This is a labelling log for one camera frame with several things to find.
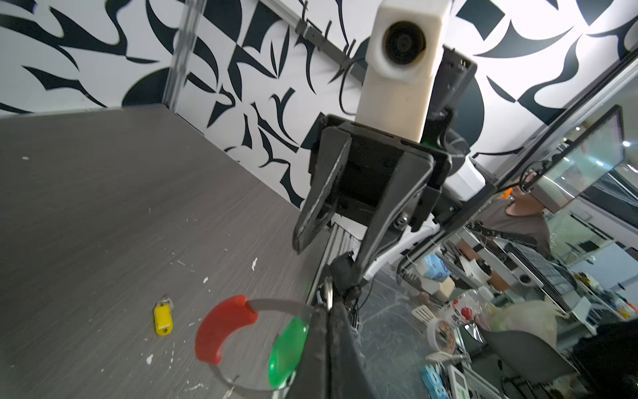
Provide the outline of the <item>plastic bottle red label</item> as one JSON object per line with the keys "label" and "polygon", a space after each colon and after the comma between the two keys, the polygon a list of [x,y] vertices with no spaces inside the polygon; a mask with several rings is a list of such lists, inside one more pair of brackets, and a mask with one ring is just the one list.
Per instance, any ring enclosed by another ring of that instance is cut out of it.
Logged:
{"label": "plastic bottle red label", "polygon": [[449,302],[441,310],[441,318],[455,327],[463,327],[475,321],[483,313],[486,301],[475,291],[468,291]]}

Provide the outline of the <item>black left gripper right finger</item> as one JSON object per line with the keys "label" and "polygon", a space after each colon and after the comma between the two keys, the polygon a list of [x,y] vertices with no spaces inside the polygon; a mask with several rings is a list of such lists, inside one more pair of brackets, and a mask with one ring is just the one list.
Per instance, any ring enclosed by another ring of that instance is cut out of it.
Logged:
{"label": "black left gripper right finger", "polygon": [[342,303],[332,305],[327,322],[328,397],[377,398],[367,377],[352,333],[348,312]]}

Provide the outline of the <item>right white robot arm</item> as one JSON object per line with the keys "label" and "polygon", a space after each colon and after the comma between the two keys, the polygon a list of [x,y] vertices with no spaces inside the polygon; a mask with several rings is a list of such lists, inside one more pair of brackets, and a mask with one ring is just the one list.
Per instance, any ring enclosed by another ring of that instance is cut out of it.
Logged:
{"label": "right white robot arm", "polygon": [[466,56],[445,48],[419,141],[339,116],[317,118],[308,167],[311,189],[292,246],[304,251],[336,215],[364,227],[358,249],[328,267],[343,299],[357,299],[383,266],[451,229],[454,215],[445,206],[460,209],[485,188],[468,143],[452,128],[456,104],[476,69]]}

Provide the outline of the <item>grey office chair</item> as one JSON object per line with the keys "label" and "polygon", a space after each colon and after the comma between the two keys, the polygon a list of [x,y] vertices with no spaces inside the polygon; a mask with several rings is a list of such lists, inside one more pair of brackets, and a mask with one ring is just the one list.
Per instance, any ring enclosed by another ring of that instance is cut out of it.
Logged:
{"label": "grey office chair", "polygon": [[560,377],[578,374],[578,369],[560,352],[538,336],[529,332],[508,330],[492,332],[478,328],[483,340],[499,360],[499,369],[507,365],[515,372],[513,377],[503,375],[501,385],[506,393],[505,385],[513,386],[519,395],[526,398],[526,387],[532,398],[538,398],[537,389],[547,396],[545,385]]}

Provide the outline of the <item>computer monitor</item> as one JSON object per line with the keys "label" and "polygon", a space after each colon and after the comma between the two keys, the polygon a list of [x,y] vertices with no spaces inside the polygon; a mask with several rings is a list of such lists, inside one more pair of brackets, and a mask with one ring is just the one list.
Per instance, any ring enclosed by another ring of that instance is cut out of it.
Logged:
{"label": "computer monitor", "polygon": [[556,213],[625,160],[624,140],[622,107],[615,105],[522,189]]}

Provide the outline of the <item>black wall hook rack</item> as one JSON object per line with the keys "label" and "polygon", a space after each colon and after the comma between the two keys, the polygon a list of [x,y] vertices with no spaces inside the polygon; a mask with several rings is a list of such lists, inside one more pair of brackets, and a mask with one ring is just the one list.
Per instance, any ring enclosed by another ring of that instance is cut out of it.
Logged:
{"label": "black wall hook rack", "polygon": [[363,81],[375,1],[295,1],[302,36],[339,66]]}

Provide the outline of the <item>black keyboard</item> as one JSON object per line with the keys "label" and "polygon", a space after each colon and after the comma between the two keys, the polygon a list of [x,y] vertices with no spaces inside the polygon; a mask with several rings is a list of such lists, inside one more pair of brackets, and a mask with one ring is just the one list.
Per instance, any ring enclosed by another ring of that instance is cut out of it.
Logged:
{"label": "black keyboard", "polygon": [[521,244],[508,243],[504,250],[509,262],[514,265],[512,274],[521,285],[540,289],[565,313],[578,305],[581,300],[578,284],[566,268]]}

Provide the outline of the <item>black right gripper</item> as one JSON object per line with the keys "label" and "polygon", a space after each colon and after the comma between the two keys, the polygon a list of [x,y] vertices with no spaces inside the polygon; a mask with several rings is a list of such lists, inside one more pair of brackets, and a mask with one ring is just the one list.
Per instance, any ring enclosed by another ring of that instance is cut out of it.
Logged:
{"label": "black right gripper", "polygon": [[400,250],[407,226],[415,232],[430,216],[451,175],[451,154],[333,115],[318,116],[311,132],[311,189],[292,247],[301,254],[334,214],[368,226],[348,275],[358,286]]}

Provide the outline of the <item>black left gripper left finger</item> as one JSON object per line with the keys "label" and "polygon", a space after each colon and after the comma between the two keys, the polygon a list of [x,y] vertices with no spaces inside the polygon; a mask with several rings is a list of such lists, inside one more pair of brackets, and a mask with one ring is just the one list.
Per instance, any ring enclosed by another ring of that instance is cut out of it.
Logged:
{"label": "black left gripper left finger", "polygon": [[313,310],[302,358],[286,398],[328,398],[327,361],[327,311],[317,307]]}

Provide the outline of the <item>seated person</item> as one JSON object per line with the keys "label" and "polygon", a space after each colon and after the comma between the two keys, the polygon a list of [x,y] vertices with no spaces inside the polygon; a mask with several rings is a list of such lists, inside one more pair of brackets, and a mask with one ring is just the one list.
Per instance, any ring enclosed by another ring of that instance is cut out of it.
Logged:
{"label": "seated person", "polygon": [[544,205],[516,186],[512,199],[494,199],[475,216],[487,229],[522,234],[536,242],[536,251],[552,260],[550,230],[544,217]]}

